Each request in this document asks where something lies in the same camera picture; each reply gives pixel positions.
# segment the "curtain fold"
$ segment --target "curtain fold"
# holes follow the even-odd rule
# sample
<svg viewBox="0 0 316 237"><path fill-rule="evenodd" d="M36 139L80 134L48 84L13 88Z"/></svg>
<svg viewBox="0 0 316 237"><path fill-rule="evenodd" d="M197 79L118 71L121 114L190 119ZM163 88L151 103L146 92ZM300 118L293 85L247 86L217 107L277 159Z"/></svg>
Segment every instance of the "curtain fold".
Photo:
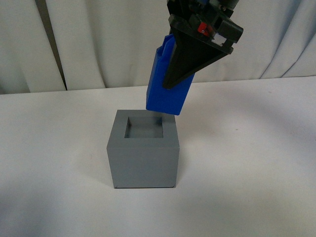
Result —
<svg viewBox="0 0 316 237"><path fill-rule="evenodd" d="M147 85L165 0L46 0L69 90ZM316 1L240 0L234 51L194 82L316 75ZM65 90L34 0L0 2L0 93Z"/></svg>
<svg viewBox="0 0 316 237"><path fill-rule="evenodd" d="M65 90L35 2L1 1L0 21L3 91Z"/></svg>
<svg viewBox="0 0 316 237"><path fill-rule="evenodd" d="M312 41L316 32L315 12L316 1L302 0L300 2L275 56L261 78L284 77L299 59L304 60L305 63L309 63L303 53L308 47L316 47L316 44ZM302 76L315 74L316 70L310 68Z"/></svg>

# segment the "white curtain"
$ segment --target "white curtain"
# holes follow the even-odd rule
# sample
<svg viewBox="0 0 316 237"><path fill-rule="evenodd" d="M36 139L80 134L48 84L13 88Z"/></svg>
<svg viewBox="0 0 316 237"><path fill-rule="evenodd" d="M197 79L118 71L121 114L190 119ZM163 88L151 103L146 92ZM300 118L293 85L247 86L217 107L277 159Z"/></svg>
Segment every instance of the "white curtain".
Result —
<svg viewBox="0 0 316 237"><path fill-rule="evenodd" d="M166 0L46 0L68 90L147 85ZM315 0L240 0L234 52L194 82L316 75ZM65 90L34 0L0 0L0 91Z"/></svg>

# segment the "gray block with square hole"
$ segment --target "gray block with square hole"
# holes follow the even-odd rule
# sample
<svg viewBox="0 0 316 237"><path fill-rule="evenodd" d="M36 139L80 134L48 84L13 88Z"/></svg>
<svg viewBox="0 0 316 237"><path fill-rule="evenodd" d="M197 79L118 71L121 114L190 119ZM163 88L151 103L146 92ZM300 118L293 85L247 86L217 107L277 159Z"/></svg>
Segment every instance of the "gray block with square hole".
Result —
<svg viewBox="0 0 316 237"><path fill-rule="evenodd" d="M174 115L118 110L107 145L114 187L175 187L179 150Z"/></svg>

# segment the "square recess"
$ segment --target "square recess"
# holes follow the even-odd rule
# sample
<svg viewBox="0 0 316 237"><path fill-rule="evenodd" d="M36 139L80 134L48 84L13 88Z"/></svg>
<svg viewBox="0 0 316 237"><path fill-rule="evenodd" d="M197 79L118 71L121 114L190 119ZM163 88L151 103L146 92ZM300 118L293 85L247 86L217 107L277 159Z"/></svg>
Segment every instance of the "square recess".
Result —
<svg viewBox="0 0 316 237"><path fill-rule="evenodd" d="M163 138L162 117L128 117L125 138Z"/></svg>
<svg viewBox="0 0 316 237"><path fill-rule="evenodd" d="M179 151L174 115L118 110L107 145L114 187L175 187Z"/></svg>

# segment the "robotic arm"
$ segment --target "robotic arm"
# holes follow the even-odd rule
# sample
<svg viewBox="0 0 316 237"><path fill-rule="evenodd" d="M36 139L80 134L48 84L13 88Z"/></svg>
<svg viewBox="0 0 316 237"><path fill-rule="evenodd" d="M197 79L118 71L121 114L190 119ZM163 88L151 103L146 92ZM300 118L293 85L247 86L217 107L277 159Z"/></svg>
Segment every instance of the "robotic arm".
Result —
<svg viewBox="0 0 316 237"><path fill-rule="evenodd" d="M232 53L243 32L230 19L238 1L167 1L170 35L157 49L147 110L179 115L194 73Z"/></svg>

